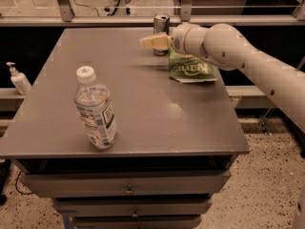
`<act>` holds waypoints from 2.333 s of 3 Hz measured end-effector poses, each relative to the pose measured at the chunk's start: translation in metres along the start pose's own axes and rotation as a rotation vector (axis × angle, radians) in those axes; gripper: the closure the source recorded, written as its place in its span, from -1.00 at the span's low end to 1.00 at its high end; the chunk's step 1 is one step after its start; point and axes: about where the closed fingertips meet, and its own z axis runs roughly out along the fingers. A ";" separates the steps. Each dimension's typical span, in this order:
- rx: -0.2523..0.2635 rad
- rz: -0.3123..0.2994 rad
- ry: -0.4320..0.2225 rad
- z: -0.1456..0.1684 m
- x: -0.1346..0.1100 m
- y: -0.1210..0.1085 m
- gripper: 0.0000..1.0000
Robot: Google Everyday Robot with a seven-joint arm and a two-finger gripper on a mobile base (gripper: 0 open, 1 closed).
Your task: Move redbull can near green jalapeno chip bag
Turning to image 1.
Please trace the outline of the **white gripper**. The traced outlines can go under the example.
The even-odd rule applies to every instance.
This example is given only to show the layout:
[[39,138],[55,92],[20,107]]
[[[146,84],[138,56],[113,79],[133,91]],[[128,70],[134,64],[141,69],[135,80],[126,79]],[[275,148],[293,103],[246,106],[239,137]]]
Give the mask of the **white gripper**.
[[171,37],[165,32],[139,39],[139,44],[146,49],[166,51],[171,46],[182,54],[191,54],[199,58],[208,55],[203,45],[207,29],[195,24],[182,23],[172,30]]

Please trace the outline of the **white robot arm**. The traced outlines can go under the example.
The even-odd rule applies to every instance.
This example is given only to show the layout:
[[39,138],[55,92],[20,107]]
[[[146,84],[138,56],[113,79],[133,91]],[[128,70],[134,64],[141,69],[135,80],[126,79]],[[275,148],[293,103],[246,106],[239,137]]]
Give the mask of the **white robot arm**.
[[[183,23],[170,35],[160,32],[139,43],[145,48],[190,54],[225,71],[241,71],[305,131],[305,74],[258,50],[236,28]],[[241,220],[235,229],[304,229],[304,187],[299,181],[281,171],[256,175],[250,168],[247,181],[236,181],[225,191],[242,199],[233,210]]]

